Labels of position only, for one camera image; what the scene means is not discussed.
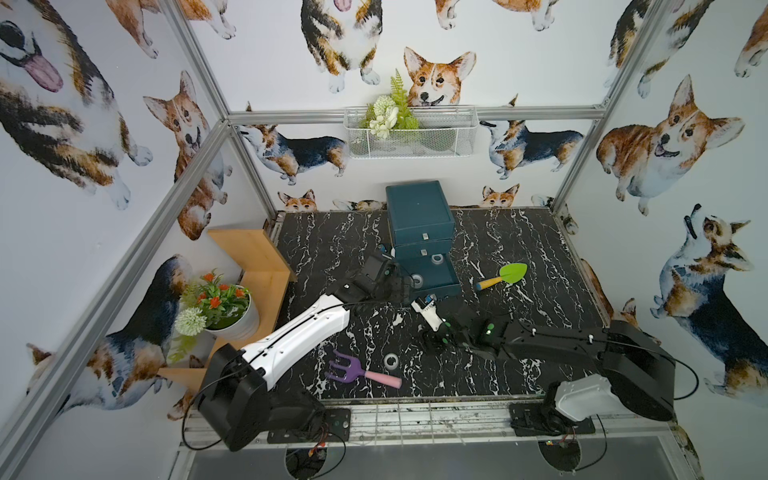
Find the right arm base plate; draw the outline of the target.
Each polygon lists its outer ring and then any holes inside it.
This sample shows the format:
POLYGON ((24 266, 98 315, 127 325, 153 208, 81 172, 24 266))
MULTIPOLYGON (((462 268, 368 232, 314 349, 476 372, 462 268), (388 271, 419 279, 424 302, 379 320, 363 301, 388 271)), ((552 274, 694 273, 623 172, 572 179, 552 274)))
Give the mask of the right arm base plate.
POLYGON ((565 434, 594 434, 594 422, 587 418, 576 422, 554 408, 538 402, 511 403, 508 406, 510 425, 518 436, 563 436, 565 434))

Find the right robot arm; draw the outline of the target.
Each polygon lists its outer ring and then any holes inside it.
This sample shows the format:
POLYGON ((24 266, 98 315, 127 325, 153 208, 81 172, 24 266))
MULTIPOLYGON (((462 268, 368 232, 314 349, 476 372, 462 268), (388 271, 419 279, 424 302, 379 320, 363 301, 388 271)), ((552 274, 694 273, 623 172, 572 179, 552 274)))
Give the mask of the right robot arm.
POLYGON ((663 422, 675 418, 676 360, 627 322, 583 330, 528 326, 502 316, 436 322, 437 328, 429 323, 420 330, 432 353, 456 347, 486 360, 535 359, 589 372, 549 385, 537 408, 537 433, 563 433, 600 413, 632 412, 663 422))

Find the teal bottom drawer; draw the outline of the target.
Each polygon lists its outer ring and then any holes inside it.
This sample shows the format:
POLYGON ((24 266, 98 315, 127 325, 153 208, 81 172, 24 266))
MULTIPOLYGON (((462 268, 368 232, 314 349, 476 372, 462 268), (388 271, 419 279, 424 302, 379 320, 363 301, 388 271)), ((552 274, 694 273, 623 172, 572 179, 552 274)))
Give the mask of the teal bottom drawer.
POLYGON ((435 294, 437 299, 458 296, 461 294, 461 285, 457 273, 451 263, 448 253, 434 253, 426 256, 405 258, 397 255, 395 257, 400 268, 407 278, 410 279, 410 300, 418 297, 424 297, 428 294, 435 294), (434 265, 431 256, 434 254, 443 254, 445 257, 441 265, 434 265), (419 274, 424 279, 424 285, 421 289, 415 289, 412 286, 411 275, 419 274))

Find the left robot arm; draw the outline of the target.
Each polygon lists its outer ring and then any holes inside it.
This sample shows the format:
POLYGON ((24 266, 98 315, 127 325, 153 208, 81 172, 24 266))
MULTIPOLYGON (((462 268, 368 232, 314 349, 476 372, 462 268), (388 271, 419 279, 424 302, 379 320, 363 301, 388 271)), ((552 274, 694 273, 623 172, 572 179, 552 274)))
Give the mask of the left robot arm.
POLYGON ((334 283, 298 316, 242 348, 226 344, 211 357, 192 405, 231 452, 263 432, 323 440, 325 407, 306 391, 279 394, 278 380, 324 340, 346 329, 356 308, 394 303, 407 294, 396 260, 379 251, 334 283))

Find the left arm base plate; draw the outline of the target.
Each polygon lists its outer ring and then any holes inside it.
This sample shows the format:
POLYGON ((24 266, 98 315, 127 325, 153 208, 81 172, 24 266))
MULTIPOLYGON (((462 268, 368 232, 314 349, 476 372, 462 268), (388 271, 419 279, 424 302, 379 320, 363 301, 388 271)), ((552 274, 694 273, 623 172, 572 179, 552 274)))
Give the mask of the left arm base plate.
POLYGON ((352 411, 349 408, 331 408, 320 413, 307 426, 297 429, 278 429, 268 432, 269 444, 318 443, 320 440, 350 439, 352 411))

